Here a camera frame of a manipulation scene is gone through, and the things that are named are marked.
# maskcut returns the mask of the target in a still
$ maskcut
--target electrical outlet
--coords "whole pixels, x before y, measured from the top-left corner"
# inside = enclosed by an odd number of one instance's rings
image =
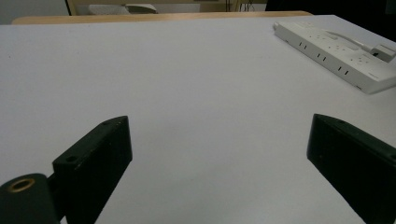
[[[309,22],[279,21],[275,35],[361,91],[396,86],[396,69],[360,47]]]

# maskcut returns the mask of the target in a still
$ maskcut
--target table surface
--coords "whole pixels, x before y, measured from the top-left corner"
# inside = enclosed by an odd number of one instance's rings
[[[395,45],[335,16],[0,26],[0,182],[52,174],[126,115],[134,160],[97,224],[362,224],[306,158],[311,121],[396,146],[396,88],[364,94],[277,38],[275,21]]]
[[[169,13],[141,15],[106,15],[106,16],[51,16],[22,17],[12,24],[61,24],[94,23],[120,21],[184,21],[196,19],[254,18],[254,17],[290,17],[312,15],[304,11],[261,11],[261,12],[204,12],[204,13]]]

